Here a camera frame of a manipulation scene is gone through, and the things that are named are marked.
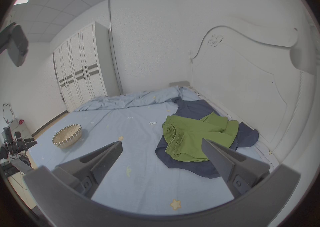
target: wall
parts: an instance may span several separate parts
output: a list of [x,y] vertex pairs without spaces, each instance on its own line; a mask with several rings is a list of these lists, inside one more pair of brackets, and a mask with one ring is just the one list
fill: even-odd
[[114,51],[124,93],[186,79],[175,0],[111,0]]
[[265,27],[296,28],[299,41],[292,61],[301,70],[315,74],[314,47],[300,0],[176,0],[185,34],[186,50],[194,56],[212,23],[233,16]]
[[[20,67],[14,65],[7,51],[0,55],[0,105],[9,102],[15,117],[26,121],[31,134],[66,110],[48,52],[49,43],[30,43]],[[0,126],[7,126],[2,117]]]
[[89,8],[66,25],[50,42],[49,52],[52,53],[68,37],[93,21],[97,21],[109,29],[109,0]]

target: woven basket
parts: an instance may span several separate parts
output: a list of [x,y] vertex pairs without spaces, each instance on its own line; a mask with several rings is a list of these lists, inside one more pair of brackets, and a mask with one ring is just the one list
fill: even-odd
[[61,129],[52,138],[52,143],[59,148],[66,148],[74,144],[82,135],[82,127],[79,124],[68,125]]

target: white drawer cabinet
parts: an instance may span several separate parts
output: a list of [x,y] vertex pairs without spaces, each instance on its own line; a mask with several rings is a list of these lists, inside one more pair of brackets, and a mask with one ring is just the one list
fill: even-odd
[[97,22],[79,30],[54,51],[58,83],[69,112],[91,98],[119,95],[108,29]]

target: white headboard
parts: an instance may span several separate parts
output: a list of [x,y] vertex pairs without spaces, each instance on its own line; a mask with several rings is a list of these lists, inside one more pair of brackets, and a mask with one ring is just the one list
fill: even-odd
[[279,162],[298,141],[315,90],[315,76],[291,63],[297,39],[295,29],[224,19],[205,35],[192,63],[194,88],[257,129]]

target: star pattern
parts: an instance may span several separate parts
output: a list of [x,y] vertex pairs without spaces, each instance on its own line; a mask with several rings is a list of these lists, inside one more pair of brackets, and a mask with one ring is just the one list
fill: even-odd
[[177,201],[177,200],[173,200],[172,203],[170,204],[170,206],[172,206],[173,210],[177,210],[178,208],[181,208],[180,205],[181,201]]

